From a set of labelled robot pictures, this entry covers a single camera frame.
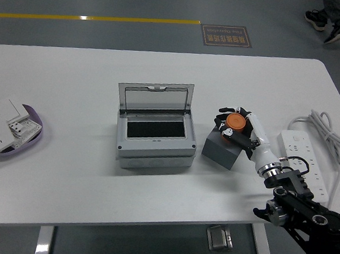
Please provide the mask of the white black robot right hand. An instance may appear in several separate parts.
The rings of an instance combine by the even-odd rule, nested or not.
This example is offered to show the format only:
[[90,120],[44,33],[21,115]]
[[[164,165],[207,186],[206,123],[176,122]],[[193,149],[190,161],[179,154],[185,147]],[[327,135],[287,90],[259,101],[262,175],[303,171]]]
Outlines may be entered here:
[[[255,170],[265,179],[281,173],[281,163],[272,152],[271,144],[258,117],[242,107],[219,109],[214,122],[221,136],[230,143],[242,148],[249,160],[255,163]],[[229,117],[234,113],[244,118],[244,127],[240,130],[229,124]]]

